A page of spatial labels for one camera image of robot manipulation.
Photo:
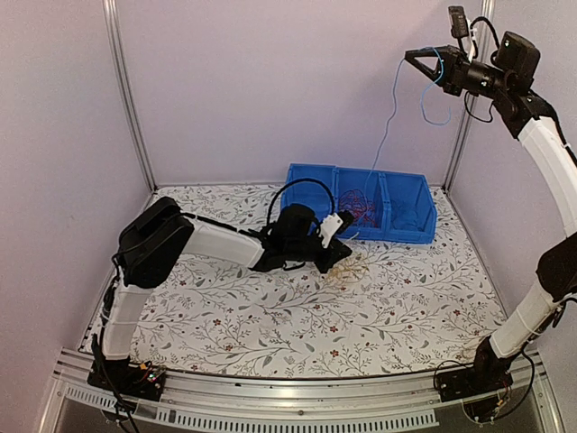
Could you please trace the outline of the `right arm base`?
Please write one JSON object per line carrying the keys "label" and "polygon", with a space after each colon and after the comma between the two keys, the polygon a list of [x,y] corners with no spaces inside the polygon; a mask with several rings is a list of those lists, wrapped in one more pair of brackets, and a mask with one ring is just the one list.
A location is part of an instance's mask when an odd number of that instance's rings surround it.
{"label": "right arm base", "polygon": [[509,387],[513,384],[509,369],[516,357],[498,357],[486,337],[477,347],[471,365],[449,361],[458,368],[440,373],[436,368],[434,388],[442,402],[475,397],[464,403],[465,415],[476,423],[493,422],[508,401]]}

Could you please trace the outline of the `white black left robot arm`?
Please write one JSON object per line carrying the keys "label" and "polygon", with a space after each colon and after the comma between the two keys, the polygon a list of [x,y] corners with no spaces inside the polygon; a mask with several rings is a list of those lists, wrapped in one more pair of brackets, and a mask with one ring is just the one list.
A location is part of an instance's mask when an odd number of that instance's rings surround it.
{"label": "white black left robot arm", "polygon": [[313,263],[326,273],[351,255],[337,236],[352,222],[348,211],[318,219],[311,208],[293,204],[262,229],[242,230],[185,213],[172,198],[159,199],[123,230],[112,257],[115,275],[103,299],[102,329],[93,348],[105,358],[97,370],[100,378],[116,392],[132,386],[133,370],[121,361],[129,357],[151,291],[168,279],[181,255],[224,260],[255,272],[288,271]]}

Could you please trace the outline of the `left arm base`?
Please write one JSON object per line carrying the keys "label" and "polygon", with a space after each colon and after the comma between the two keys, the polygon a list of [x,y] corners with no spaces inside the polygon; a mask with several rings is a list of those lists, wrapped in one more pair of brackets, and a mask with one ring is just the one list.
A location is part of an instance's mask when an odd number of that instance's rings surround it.
{"label": "left arm base", "polygon": [[131,364],[129,359],[94,361],[87,383],[125,396],[159,401],[166,382],[166,368],[151,362]]}

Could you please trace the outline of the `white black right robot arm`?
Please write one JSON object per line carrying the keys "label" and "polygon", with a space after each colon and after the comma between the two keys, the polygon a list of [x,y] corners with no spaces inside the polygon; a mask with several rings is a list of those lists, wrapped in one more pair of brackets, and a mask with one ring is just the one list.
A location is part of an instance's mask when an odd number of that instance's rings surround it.
{"label": "white black right robot arm", "polygon": [[531,116],[475,125],[462,157],[455,157],[456,126],[423,126],[415,109],[401,117],[393,165],[426,175],[436,186],[455,172],[446,194],[476,249],[473,263],[459,265],[460,286],[479,312],[497,306],[494,328],[515,326],[515,308],[538,285],[541,255],[576,229],[576,166],[566,151],[576,141],[576,107],[538,75],[537,90],[549,97]]}

